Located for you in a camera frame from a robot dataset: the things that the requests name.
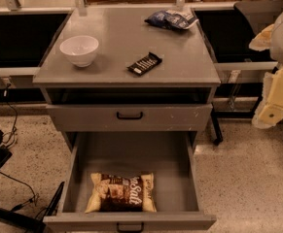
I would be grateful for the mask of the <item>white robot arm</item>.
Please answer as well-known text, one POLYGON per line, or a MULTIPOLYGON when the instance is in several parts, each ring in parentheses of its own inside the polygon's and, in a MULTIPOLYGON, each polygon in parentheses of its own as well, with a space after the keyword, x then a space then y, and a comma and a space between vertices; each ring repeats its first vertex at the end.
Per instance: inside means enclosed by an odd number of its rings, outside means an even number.
POLYGON ((283 119, 283 13, 250 42, 249 48, 269 50, 270 57, 278 62, 274 74, 265 73, 262 101, 252 118, 255 127, 268 129, 283 119))

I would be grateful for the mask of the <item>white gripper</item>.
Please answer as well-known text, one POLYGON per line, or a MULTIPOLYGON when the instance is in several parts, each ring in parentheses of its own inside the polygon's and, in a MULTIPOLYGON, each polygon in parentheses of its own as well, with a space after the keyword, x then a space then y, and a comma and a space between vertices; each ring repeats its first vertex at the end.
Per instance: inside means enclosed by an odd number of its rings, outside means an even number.
POLYGON ((269 129, 283 119, 283 65, 275 74, 265 73, 264 96, 252 118, 259 129, 269 129))

